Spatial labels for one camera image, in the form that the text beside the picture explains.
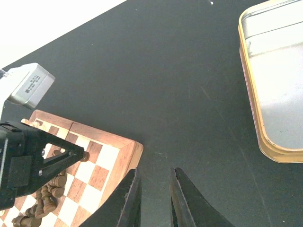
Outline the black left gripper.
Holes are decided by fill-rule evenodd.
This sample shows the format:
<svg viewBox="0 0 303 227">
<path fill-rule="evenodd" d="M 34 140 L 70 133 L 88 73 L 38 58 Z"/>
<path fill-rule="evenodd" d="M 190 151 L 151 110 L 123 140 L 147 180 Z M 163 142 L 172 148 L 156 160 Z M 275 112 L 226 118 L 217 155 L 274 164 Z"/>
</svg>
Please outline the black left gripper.
<svg viewBox="0 0 303 227">
<path fill-rule="evenodd" d="M 32 194 L 62 170 L 83 158 L 84 148 L 75 144 L 77 136 L 61 139 L 23 123 L 0 125 L 0 209 L 12 208 L 17 197 Z M 65 151 L 43 158 L 47 144 Z"/>
</svg>

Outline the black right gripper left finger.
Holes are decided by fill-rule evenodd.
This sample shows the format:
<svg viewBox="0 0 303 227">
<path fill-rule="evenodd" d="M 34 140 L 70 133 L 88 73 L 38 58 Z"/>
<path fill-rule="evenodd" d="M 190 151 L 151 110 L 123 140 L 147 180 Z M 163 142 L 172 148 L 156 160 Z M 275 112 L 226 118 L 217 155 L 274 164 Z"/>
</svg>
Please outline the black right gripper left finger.
<svg viewBox="0 0 303 227">
<path fill-rule="evenodd" d="M 104 204 L 82 227 L 139 227 L 141 225 L 142 181 L 139 170 L 131 169 Z"/>
</svg>

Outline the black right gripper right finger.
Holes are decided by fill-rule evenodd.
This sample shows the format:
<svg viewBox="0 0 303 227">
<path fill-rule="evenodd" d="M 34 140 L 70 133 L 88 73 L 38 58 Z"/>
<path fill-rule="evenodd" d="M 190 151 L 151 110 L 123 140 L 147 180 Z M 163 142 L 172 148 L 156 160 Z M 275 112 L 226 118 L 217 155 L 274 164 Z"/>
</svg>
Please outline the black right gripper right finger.
<svg viewBox="0 0 303 227">
<path fill-rule="evenodd" d="M 232 227 L 233 224 L 204 198 L 184 171 L 171 168 L 169 179 L 173 227 Z"/>
</svg>

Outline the brown chess piece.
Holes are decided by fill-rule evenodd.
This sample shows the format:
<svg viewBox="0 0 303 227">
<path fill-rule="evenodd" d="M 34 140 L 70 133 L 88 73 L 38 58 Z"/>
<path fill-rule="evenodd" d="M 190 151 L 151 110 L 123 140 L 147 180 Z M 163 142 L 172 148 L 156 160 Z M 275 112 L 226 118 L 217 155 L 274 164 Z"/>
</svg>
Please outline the brown chess piece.
<svg viewBox="0 0 303 227">
<path fill-rule="evenodd" d="M 90 154 L 89 152 L 84 151 L 83 157 L 80 159 L 80 162 L 87 162 L 89 160 Z"/>
</svg>

